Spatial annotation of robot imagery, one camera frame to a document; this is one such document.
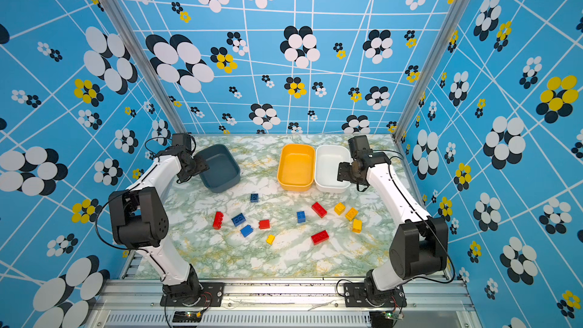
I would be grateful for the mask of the white plastic bin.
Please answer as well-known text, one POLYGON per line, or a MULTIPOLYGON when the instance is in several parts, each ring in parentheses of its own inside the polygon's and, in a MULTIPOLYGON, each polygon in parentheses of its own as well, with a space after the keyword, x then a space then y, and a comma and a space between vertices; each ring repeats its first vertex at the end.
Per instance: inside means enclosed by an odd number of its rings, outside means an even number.
POLYGON ((339 164, 352 160, 343 146, 322 145, 316 149, 314 182, 319 191, 340 194, 348 190, 350 182, 337 180, 339 164))

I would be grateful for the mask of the dark teal plastic bin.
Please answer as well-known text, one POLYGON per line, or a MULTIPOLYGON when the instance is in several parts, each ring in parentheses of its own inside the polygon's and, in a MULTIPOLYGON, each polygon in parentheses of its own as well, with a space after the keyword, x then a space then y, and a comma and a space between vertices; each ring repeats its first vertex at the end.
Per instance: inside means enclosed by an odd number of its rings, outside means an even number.
POLYGON ((205 187, 213 193, 222 193, 237 185, 241 180, 241 169, 224 144, 215 144, 197 153, 209 166, 200 173, 205 187))

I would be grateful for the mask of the orange yellow lego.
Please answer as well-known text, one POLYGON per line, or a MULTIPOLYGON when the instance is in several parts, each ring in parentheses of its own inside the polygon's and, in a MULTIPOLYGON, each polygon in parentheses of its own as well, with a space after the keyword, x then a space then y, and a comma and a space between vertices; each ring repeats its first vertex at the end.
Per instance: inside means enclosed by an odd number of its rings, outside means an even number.
POLYGON ((358 215, 358 211, 355 208, 351 208, 347 213, 346 213, 346 219, 349 222, 352 222, 358 215))

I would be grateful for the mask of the long red lego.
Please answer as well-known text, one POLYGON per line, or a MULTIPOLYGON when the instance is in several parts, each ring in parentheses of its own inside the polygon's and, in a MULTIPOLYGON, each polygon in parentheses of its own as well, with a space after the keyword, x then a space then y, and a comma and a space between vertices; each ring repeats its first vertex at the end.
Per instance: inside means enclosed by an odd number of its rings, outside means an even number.
POLYGON ((319 245, 319 244, 329 240, 329 234, 326 230, 323 230, 321 232, 318 232, 318 233, 312 235, 311 240, 312 240, 314 245, 319 245))
POLYGON ((317 214, 317 215, 318 215, 318 217, 320 217, 320 218, 324 218, 324 217, 325 217, 325 216, 328 214, 327 210, 326 210, 326 209, 325 209, 325 208, 324 208, 324 207, 323 207, 323 206, 322 206, 320 203, 318 203, 318 202, 314 203, 314 204, 311 206, 311 209, 312 209, 312 210, 315 212, 315 214, 317 214))
POLYGON ((222 228, 223 218, 224 214, 220 211, 217 211, 213 220, 213 228, 215 230, 220 230, 222 228))

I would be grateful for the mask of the yellow plastic bin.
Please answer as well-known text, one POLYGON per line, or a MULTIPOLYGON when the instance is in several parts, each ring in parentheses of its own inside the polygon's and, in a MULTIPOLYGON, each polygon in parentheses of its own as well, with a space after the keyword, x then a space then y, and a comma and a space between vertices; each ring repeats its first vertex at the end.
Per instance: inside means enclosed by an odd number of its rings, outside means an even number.
POLYGON ((308 191, 314 182, 315 149, 307 144, 287 144, 280 156, 277 180, 286 191, 308 191))

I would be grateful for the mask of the dark blue lego brick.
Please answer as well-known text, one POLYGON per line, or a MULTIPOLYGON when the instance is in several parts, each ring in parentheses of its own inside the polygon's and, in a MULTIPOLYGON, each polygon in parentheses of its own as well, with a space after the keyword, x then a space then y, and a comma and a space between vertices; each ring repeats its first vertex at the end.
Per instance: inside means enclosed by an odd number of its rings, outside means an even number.
POLYGON ((245 221, 246 221, 246 218, 244 217, 243 214, 238 214, 232 218, 232 222, 233 222, 235 227, 241 226, 241 224, 243 224, 245 221))

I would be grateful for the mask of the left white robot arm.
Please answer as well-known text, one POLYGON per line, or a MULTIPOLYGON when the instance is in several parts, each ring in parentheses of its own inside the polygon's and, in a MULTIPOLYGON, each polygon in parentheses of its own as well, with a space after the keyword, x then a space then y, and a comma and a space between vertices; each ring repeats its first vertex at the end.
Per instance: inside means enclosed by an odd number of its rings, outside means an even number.
POLYGON ((193 306, 203 298, 194 267, 177 252, 168 237, 169 218, 162 196, 173 182, 184 183, 208 170, 192 147, 171 146, 129 188, 109 196, 109 212, 115 244, 136 251, 158 273, 162 305, 193 306))

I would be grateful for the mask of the blue lego centre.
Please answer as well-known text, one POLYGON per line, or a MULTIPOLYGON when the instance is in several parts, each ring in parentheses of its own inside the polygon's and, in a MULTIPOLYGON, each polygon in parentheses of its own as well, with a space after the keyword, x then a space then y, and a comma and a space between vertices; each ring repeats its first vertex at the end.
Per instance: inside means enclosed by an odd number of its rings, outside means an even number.
POLYGON ((298 223, 305 223, 306 222, 306 216, 305 216, 304 211, 297 212, 297 221, 298 221, 298 223))

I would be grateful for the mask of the light blue lego brick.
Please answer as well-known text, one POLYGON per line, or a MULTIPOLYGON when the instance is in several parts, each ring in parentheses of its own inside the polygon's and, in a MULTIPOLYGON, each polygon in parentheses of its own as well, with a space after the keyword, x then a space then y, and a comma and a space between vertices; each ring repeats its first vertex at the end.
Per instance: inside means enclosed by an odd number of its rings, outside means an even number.
POLYGON ((253 227, 251 225, 247 225, 244 228, 241 229, 241 234, 243 235, 244 238, 249 237, 249 235, 254 231, 253 227))

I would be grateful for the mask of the small red lego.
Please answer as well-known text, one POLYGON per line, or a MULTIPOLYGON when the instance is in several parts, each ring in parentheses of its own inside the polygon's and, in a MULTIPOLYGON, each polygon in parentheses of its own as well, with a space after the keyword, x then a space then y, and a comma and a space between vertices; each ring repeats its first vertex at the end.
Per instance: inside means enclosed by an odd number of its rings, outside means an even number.
POLYGON ((261 230, 270 229, 270 220, 259 221, 259 229, 261 230))

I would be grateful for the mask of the right circuit board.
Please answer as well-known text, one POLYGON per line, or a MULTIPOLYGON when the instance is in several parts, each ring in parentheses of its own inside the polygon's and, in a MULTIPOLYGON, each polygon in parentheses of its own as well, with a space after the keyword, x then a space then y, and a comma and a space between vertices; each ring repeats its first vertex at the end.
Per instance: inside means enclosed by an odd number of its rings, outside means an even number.
POLYGON ((372 328, 395 328, 401 320, 399 314, 386 311, 372 311, 369 315, 372 328))

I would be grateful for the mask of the circuit board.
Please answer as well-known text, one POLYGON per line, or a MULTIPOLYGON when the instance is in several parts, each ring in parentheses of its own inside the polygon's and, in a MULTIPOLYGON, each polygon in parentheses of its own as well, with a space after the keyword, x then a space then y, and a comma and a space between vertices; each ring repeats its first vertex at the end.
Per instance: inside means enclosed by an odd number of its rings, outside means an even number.
POLYGON ((172 317, 173 323, 200 323, 202 314, 193 311, 175 311, 172 317))
POLYGON ((372 328, 395 328, 401 320, 399 314, 386 311, 372 311, 369 315, 372 328))

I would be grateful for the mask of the left circuit board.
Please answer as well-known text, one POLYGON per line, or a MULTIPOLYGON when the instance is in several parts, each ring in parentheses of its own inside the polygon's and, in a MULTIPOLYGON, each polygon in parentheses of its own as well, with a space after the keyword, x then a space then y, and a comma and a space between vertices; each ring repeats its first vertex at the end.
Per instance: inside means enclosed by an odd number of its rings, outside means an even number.
POLYGON ((173 323, 200 323, 202 314, 193 311, 175 311, 172 317, 173 323))

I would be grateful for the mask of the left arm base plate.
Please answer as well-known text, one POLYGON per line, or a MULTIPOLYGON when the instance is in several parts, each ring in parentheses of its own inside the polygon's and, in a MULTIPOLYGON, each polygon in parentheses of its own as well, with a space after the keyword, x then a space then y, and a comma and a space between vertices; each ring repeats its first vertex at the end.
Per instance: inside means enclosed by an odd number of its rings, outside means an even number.
POLYGON ((188 284, 164 285, 162 287, 162 307, 219 307, 223 300, 224 282, 202 282, 194 287, 188 284))

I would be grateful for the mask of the aluminium corner post right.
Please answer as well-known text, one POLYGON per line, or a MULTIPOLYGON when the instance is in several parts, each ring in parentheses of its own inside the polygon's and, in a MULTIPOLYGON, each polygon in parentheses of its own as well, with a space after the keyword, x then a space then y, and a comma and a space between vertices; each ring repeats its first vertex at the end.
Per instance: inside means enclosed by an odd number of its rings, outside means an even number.
POLYGON ((408 102, 403 109, 401 118, 398 121, 398 126, 394 135, 397 141, 399 141, 401 136, 407 131, 408 125, 418 107, 418 101, 431 82, 431 76, 434 74, 437 65, 439 65, 443 58, 443 54, 445 53, 446 44, 449 42, 453 32, 457 29, 457 25, 464 15, 470 1, 471 0, 455 0, 454 3, 451 4, 443 25, 440 28, 434 44, 428 53, 428 57, 421 69, 420 79, 414 86, 411 95, 408 98, 408 102))

